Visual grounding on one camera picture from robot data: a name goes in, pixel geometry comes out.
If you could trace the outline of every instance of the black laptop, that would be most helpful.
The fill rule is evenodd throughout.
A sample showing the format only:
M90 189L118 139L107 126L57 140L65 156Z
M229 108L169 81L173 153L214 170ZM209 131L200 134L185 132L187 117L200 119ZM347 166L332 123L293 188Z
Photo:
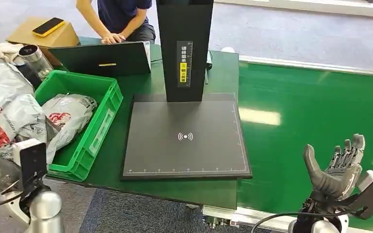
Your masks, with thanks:
M85 45L49 51L71 72L105 77L151 72L149 42Z

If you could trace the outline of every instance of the smartphone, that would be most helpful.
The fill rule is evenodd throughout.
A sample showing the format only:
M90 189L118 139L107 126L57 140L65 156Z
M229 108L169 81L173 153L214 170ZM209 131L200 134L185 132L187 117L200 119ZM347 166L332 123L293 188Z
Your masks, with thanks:
M65 21L63 21L63 19L52 18L46 21L44 24L40 25L39 27L33 29L32 33L40 37L45 37L64 24Z

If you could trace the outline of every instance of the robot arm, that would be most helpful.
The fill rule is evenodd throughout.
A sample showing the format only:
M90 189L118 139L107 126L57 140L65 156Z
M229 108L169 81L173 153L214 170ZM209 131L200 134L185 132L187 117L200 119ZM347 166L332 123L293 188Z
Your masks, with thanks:
M308 170L313 191L303 203L302 213L330 215L349 212L355 217L368 219L373 215L373 171L368 170L358 182L364 155L364 136L354 134L353 145L344 141L344 150L335 147L335 153L328 168L321 171L314 156L314 149L307 145L304 149L304 161ZM359 194L351 193L354 187ZM347 215L324 219L322 216L301 215L289 226L290 233L345 233L348 229Z
M14 160L0 157L0 209L27 229L25 233L63 233L60 196L42 182L46 147L36 139L14 146Z

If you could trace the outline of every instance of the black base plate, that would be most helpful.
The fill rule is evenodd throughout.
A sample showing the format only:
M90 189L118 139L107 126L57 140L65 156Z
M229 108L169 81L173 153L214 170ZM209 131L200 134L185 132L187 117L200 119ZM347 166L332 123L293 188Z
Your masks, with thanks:
M235 95L135 96L123 179L251 178Z

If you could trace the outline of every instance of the hand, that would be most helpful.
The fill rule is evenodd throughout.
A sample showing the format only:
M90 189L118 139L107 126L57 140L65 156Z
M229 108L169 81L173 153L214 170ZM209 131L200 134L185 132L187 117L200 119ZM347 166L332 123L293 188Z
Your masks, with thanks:
M343 200L350 196L361 174L361 160L364 156L365 139L363 135L354 134L353 145L349 139L344 141L344 151L336 146L334 157L328 168L321 171L315 160L314 148L306 145L304 162L309 173L314 191Z
M126 38L121 35L121 34L116 34L116 33L109 33L106 36L104 36L101 40L103 44L115 44L115 43L121 43L124 41Z

